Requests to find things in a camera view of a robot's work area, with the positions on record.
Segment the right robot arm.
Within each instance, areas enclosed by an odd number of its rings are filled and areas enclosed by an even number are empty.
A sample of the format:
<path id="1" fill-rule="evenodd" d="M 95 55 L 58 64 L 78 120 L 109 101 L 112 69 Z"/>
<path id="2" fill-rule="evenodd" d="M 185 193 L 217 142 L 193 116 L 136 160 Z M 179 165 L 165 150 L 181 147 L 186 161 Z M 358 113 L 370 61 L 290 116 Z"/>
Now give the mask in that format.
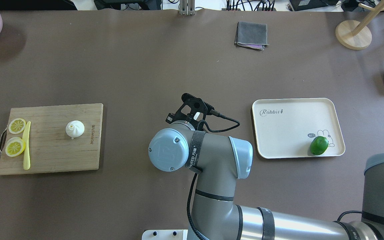
<path id="1" fill-rule="evenodd" d="M 384 153 L 367 160 L 361 220 L 320 221 L 234 203 L 237 179 L 250 173 L 248 141 L 203 132 L 194 114 L 172 114 L 149 158 L 160 170 L 194 172 L 186 204 L 188 240 L 384 240 Z"/>

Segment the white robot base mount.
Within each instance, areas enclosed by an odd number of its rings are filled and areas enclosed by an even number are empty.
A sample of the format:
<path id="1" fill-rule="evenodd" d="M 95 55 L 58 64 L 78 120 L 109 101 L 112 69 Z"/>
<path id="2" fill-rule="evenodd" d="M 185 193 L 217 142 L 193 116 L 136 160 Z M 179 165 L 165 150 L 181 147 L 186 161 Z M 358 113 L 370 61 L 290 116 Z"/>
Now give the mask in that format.
<path id="1" fill-rule="evenodd" d="M 142 240 L 186 240 L 187 229 L 159 229 L 145 230 Z"/>

